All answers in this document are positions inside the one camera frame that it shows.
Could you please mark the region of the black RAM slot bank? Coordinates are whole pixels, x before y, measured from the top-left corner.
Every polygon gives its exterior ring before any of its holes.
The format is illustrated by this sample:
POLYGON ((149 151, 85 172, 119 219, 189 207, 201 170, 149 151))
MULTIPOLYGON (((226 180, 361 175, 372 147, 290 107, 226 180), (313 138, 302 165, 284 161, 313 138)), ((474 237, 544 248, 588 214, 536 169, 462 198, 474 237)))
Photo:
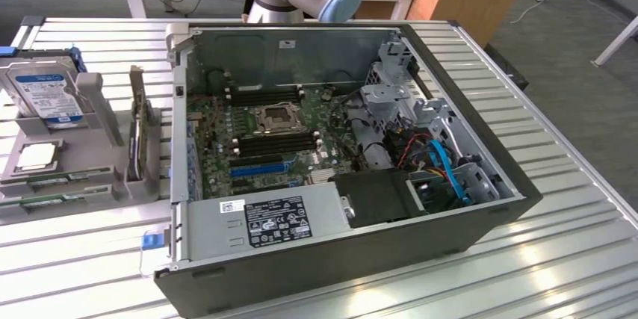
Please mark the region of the black RAM slot bank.
POLYGON ((320 140, 321 138, 317 137, 313 132, 277 134, 273 136, 238 139, 236 148, 240 150, 241 157, 277 155, 289 152, 316 150, 320 140))
POLYGON ((302 88, 296 86, 273 87, 261 90, 241 90, 237 87, 230 87, 225 97, 232 106, 257 107, 276 105, 281 102, 300 103, 304 94, 302 88))

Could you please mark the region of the green RAM stick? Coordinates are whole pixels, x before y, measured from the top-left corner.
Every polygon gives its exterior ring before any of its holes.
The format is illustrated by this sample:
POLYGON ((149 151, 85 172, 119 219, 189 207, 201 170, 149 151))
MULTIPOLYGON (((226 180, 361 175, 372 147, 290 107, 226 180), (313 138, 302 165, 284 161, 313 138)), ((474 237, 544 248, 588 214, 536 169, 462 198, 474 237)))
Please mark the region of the green RAM stick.
POLYGON ((27 184, 33 187, 45 187, 51 185, 67 185, 89 179, 90 172, 67 173, 55 176, 30 177, 27 184))
POLYGON ((34 196, 30 198, 9 198, 6 202, 0 202, 0 208, 9 208, 13 205, 21 205, 26 208, 37 208, 49 205, 57 205, 77 200, 83 200, 93 194, 93 192, 73 192, 73 193, 57 193, 45 196, 34 196))

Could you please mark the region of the green motherboard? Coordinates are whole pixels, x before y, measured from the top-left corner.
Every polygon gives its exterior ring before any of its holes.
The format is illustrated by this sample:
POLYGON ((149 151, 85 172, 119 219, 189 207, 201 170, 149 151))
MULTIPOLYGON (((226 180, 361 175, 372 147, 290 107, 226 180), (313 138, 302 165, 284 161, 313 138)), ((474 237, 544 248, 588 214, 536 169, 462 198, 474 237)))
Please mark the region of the green motherboard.
POLYGON ((188 101, 190 201, 324 183, 369 168, 348 111, 358 97, 332 84, 196 95, 188 101))

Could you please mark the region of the black expansion slot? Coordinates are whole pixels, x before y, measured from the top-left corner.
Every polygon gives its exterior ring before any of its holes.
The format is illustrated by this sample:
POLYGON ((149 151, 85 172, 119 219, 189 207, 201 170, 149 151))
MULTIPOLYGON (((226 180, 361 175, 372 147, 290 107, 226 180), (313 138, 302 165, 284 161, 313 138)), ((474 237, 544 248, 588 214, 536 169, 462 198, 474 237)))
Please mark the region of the black expansion slot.
POLYGON ((234 158, 229 161, 230 168, 257 167, 268 164, 281 164, 284 157, 281 155, 261 155, 254 157, 234 158))

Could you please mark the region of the blue expansion slot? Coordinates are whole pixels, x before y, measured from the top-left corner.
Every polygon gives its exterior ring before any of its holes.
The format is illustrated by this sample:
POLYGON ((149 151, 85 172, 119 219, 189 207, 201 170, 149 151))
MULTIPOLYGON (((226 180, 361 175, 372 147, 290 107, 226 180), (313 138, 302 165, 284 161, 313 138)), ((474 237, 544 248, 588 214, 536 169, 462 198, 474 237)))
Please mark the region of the blue expansion slot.
POLYGON ((234 168, 230 171, 232 178, 238 178, 244 176, 260 176, 272 173, 285 173, 288 171, 288 166, 284 163, 277 164, 261 164, 253 167, 234 168))

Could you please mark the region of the silver metal disk bay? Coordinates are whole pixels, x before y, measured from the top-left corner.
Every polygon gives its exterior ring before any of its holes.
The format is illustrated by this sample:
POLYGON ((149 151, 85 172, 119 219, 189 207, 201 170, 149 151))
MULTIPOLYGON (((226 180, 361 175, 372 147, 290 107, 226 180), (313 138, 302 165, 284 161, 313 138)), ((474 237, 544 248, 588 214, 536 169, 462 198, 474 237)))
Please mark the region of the silver metal disk bay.
POLYGON ((497 164, 448 100, 418 84, 420 64, 398 40, 381 45, 354 105, 353 130, 365 163, 374 170, 409 172, 424 205, 446 194, 445 208, 512 196, 497 164))

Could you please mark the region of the grey power supply with label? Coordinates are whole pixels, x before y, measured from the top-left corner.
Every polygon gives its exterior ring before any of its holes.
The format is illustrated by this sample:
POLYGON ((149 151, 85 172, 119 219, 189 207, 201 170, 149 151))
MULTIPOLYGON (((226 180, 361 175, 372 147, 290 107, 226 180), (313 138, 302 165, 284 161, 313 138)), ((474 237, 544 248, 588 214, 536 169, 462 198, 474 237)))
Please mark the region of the grey power supply with label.
POLYGON ((352 231, 333 182, 197 201, 184 228, 192 261, 352 231))

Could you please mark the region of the black open PC case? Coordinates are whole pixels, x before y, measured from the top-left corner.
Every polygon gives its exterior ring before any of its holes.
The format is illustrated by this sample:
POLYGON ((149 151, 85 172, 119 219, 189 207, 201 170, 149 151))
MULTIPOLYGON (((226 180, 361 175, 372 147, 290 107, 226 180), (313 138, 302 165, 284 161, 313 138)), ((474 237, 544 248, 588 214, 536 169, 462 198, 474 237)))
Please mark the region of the black open PC case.
POLYGON ((188 24, 168 27, 174 70, 172 134, 172 225, 169 265, 154 280, 186 318, 218 314, 386 270, 465 251, 497 226, 516 220, 543 194, 491 130, 456 83, 453 69, 408 24, 188 24), (188 101, 229 87, 320 87, 332 84, 358 96, 381 45, 405 43, 420 64, 420 86, 442 96, 472 128, 513 194, 481 204, 445 208, 446 194, 424 205, 409 174, 408 185, 424 210, 418 217, 382 223, 300 245, 264 247, 205 260, 185 258, 189 205, 188 101))

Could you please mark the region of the blue plastic case latch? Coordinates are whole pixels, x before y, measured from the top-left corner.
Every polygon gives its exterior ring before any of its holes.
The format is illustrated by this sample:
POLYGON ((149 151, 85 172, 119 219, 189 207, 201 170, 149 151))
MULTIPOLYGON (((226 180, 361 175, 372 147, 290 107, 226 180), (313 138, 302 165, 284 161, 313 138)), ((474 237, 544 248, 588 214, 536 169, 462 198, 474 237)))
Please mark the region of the blue plastic case latch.
POLYGON ((146 234, 142 237, 141 249, 154 250, 165 247, 165 235, 161 233, 146 234))

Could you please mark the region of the grey parts rack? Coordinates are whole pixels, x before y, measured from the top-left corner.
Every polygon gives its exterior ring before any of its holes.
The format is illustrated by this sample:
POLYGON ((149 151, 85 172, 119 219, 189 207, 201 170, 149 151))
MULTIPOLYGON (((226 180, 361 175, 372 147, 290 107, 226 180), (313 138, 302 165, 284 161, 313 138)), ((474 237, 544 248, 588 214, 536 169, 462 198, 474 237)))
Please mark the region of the grey parts rack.
MULTIPOLYGON (((118 202, 151 202, 161 194, 161 110, 149 101, 150 122, 145 178, 129 181, 129 142, 133 121, 130 111, 114 111, 102 93, 101 74, 83 72, 77 80, 79 99, 89 103, 85 121, 78 127, 51 129, 39 117, 19 117, 19 133, 0 173, 0 202, 9 198, 45 196, 57 193, 93 192, 86 199, 57 205, 110 205, 118 202), (59 144, 58 160, 53 169, 17 172, 14 170, 23 146, 29 143, 59 144), (67 185, 33 187, 30 177, 90 172, 89 179, 67 185)), ((55 206, 26 208, 13 205, 0 208, 0 216, 31 213, 55 206)))

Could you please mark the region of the blue plastic disk caddy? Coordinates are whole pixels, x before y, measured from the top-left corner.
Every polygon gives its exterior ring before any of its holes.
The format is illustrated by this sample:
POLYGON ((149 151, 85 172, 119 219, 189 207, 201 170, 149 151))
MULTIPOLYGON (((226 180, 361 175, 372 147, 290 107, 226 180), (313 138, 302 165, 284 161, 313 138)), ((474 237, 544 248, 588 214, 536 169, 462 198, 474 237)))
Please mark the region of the blue plastic disk caddy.
POLYGON ((75 69, 79 72, 87 72, 82 53, 77 47, 71 49, 27 50, 13 46, 0 46, 0 61, 43 61, 58 58, 73 61, 75 69))

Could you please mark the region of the silver CPU chip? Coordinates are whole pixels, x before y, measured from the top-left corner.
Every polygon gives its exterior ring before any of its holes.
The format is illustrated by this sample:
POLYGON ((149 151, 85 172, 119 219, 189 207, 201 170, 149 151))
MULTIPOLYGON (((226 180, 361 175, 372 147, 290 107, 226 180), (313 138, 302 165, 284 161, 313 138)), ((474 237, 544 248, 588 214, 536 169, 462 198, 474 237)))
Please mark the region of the silver CPU chip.
POLYGON ((53 169, 58 160, 58 152, 58 143, 45 142, 26 144, 21 150, 14 170, 17 172, 26 172, 53 169))

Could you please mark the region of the hard disk with blue label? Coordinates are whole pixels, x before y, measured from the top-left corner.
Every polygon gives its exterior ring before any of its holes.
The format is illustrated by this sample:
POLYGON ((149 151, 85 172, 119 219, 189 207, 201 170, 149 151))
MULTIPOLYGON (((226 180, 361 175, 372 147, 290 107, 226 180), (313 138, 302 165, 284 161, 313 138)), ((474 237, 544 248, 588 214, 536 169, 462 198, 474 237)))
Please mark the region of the hard disk with blue label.
POLYGON ((0 61, 0 86, 23 117, 39 117, 49 128, 78 127, 89 106, 78 96, 81 72, 70 60, 0 61))

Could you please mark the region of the CPU socket with metal frame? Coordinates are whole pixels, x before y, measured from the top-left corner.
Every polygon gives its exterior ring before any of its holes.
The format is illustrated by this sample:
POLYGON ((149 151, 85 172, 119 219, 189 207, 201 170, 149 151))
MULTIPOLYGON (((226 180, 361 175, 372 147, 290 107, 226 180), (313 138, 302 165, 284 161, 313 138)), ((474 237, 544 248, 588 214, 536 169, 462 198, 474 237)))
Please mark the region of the CPU socket with metal frame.
POLYGON ((292 134, 306 130, 300 114, 301 107, 293 102, 280 102, 254 109, 256 134, 292 134))

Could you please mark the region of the graphics card with metal bracket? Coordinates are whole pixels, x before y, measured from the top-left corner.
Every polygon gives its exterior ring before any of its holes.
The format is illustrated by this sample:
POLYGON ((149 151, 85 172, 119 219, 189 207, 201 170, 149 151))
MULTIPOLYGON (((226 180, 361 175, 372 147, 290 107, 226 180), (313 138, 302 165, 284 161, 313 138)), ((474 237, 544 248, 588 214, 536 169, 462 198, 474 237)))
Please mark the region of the graphics card with metal bracket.
POLYGON ((129 142, 129 181, 137 182, 145 178, 147 163, 147 142, 150 110, 145 90, 143 69, 137 65, 130 69, 130 83, 133 89, 133 121, 129 142))

